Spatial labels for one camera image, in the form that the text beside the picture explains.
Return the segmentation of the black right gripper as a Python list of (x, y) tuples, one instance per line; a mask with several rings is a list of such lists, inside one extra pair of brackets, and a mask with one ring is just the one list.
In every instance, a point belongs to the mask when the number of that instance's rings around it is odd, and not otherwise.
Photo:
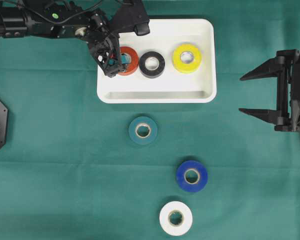
[(278, 110), (248, 109), (238, 110), (264, 122), (274, 124), (278, 132), (300, 132), (300, 50), (281, 50), (240, 80), (254, 80), (277, 77)]

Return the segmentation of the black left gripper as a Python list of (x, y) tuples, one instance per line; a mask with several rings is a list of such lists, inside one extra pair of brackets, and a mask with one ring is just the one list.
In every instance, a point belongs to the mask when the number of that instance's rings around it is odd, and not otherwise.
[(89, 53), (101, 68), (104, 75), (113, 78), (131, 63), (128, 54), (122, 54), (119, 35), (112, 33), (106, 14), (101, 9), (92, 11), (83, 39), (87, 42)]

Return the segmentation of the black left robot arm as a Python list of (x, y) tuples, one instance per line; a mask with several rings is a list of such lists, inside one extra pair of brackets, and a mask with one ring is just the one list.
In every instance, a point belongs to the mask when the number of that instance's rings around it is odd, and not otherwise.
[(119, 34), (136, 30), (131, 17), (137, 5), (134, 1), (122, 2), (112, 19), (100, 9), (99, 2), (87, 9), (72, 0), (10, 0), (9, 4), (3, 6), (0, 0), (0, 38), (75, 38), (87, 44), (107, 77), (126, 72)]

